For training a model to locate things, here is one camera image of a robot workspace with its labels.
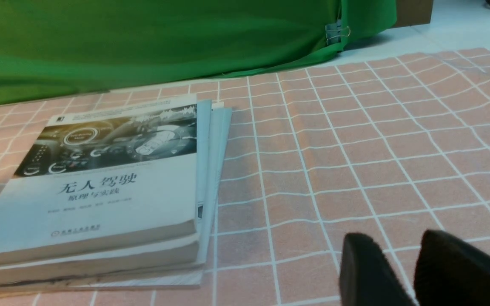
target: cardboard box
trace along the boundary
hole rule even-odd
[[[430,23],[434,0],[396,0],[397,20],[393,28]]]

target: checkered tablecloth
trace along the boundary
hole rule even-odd
[[[490,52],[408,54],[0,107],[0,189],[55,114],[197,93],[233,107],[199,290],[2,294],[0,305],[338,305],[365,232],[413,294],[422,233],[490,253]]]

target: stack of books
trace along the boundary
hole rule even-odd
[[[199,286],[230,119],[196,95],[50,119],[0,194],[0,289]]]

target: white floor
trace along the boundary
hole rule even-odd
[[[490,7],[484,0],[434,0],[429,25],[389,29],[358,43],[333,62],[363,62],[413,52],[476,47],[490,50]]]

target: green backdrop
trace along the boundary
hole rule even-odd
[[[395,21],[395,0],[0,0],[0,104],[312,65]]]

